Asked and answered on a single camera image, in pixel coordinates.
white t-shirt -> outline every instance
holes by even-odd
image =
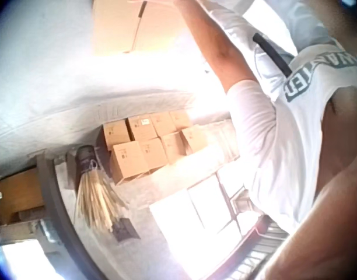
[[[227,98],[250,198],[291,234],[313,205],[325,106],[338,88],[357,87],[357,57],[315,45],[290,67],[274,104],[251,80],[232,86]]]

broom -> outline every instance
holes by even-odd
[[[76,162],[80,165],[81,178],[75,215],[83,215],[90,228],[111,232],[113,224],[123,215],[122,208],[127,206],[112,189],[93,146],[81,146],[76,152]]]

box label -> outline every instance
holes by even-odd
[[[144,120],[141,120],[141,124],[142,124],[142,125],[148,125],[148,124],[150,124],[150,121],[149,121],[148,118],[146,118],[146,119],[144,119]]]

metal frame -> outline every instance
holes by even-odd
[[[55,174],[54,161],[47,159],[45,154],[37,155],[36,159],[41,193],[47,213],[69,255],[85,278],[108,280],[86,251],[68,216]]]

cardboard box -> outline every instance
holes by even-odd
[[[18,173],[0,181],[0,219],[6,225],[19,212],[45,206],[36,168]]]
[[[186,151],[180,132],[171,133],[161,137],[168,162],[172,165],[185,157]]]
[[[190,34],[180,13],[168,5],[148,2],[136,40],[136,51],[167,51]]]
[[[198,152],[207,147],[207,138],[199,125],[181,130],[186,155]]]
[[[129,51],[138,25],[142,3],[127,0],[93,1],[93,48],[96,55]]]
[[[127,118],[127,125],[133,141],[147,141],[157,137],[149,115]]]
[[[180,131],[188,127],[192,127],[193,124],[185,110],[170,112],[173,124],[176,126],[176,130]]]
[[[151,114],[150,118],[159,137],[177,132],[176,126],[168,112]]]
[[[114,145],[111,151],[110,169],[116,184],[131,181],[149,171],[139,142]]]
[[[159,138],[140,142],[139,145],[151,172],[168,164],[166,152]]]
[[[107,150],[111,151],[114,145],[130,142],[130,136],[125,120],[113,121],[103,125],[103,134]]]

